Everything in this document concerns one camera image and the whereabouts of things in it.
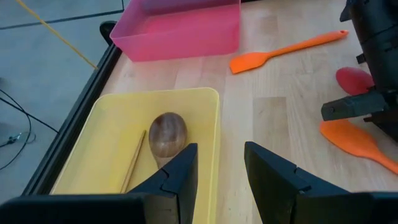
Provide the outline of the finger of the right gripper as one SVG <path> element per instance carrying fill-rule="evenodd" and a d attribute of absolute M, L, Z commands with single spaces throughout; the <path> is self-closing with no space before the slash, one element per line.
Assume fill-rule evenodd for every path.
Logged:
<path fill-rule="evenodd" d="M 365 122 L 371 122 L 385 132 L 391 139 L 397 142 L 397 105 L 387 109 L 383 107 L 367 106 L 366 111 L 370 117 L 364 118 Z"/>

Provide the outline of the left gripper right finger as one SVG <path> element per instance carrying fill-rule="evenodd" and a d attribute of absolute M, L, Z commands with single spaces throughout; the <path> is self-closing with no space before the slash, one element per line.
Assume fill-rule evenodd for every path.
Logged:
<path fill-rule="evenodd" d="M 263 223 L 371 223 L 373 198 L 333 185 L 248 141 L 244 161 Z"/>

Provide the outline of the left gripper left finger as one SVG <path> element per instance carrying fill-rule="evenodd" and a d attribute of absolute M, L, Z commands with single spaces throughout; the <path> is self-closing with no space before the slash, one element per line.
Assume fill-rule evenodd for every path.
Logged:
<path fill-rule="evenodd" d="M 134 223 L 193 223 L 198 188 L 198 144 L 190 143 L 170 162 L 129 192 L 141 197 Z"/>

